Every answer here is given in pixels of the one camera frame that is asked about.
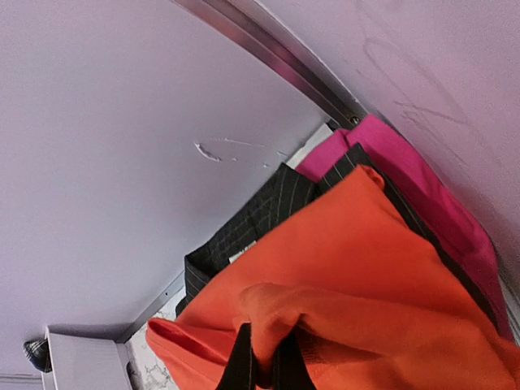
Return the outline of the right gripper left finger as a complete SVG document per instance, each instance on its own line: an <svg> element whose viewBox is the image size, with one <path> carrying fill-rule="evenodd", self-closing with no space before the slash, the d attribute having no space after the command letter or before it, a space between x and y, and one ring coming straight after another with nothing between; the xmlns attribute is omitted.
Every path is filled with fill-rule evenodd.
<svg viewBox="0 0 520 390"><path fill-rule="evenodd" d="M243 323L216 390L254 390L256 358L251 346L251 325Z"/></svg>

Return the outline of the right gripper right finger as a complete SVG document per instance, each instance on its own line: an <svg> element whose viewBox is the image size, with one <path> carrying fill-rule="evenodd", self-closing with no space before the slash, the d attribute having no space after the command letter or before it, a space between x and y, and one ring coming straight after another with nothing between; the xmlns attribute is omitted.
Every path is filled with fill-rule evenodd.
<svg viewBox="0 0 520 390"><path fill-rule="evenodd" d="M315 390L306 369L295 331L278 345L272 362L271 388L275 390Z"/></svg>

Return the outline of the orange t-shirt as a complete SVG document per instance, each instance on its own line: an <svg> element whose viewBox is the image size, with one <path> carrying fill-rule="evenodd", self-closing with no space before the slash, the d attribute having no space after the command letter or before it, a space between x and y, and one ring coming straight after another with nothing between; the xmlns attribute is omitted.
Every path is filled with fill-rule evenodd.
<svg viewBox="0 0 520 390"><path fill-rule="evenodd" d="M146 334L181 389L216 389L243 323L256 388L295 331L315 389L516 389L501 337L432 244L360 166L218 273Z"/></svg>

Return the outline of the black white plaid shirt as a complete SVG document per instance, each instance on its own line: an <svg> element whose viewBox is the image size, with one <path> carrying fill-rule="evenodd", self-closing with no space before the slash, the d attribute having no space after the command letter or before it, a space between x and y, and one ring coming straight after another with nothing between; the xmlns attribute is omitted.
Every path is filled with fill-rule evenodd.
<svg viewBox="0 0 520 390"><path fill-rule="evenodd" d="M26 341L23 350L25 357L38 371L43 373L52 371L50 347L47 339Z"/></svg>

